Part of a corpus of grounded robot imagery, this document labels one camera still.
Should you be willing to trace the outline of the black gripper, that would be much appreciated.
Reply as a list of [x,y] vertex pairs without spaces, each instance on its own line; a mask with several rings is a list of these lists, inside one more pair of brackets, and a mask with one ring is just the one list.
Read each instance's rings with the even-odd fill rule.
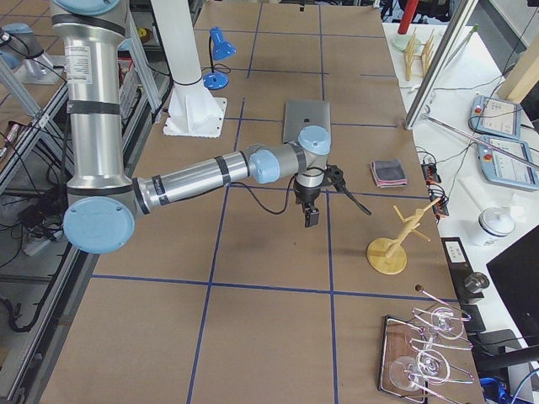
[[296,196],[296,204],[302,206],[305,227],[317,226],[319,222],[319,209],[316,208],[315,201],[320,195],[320,187],[307,187],[295,180],[293,190]]

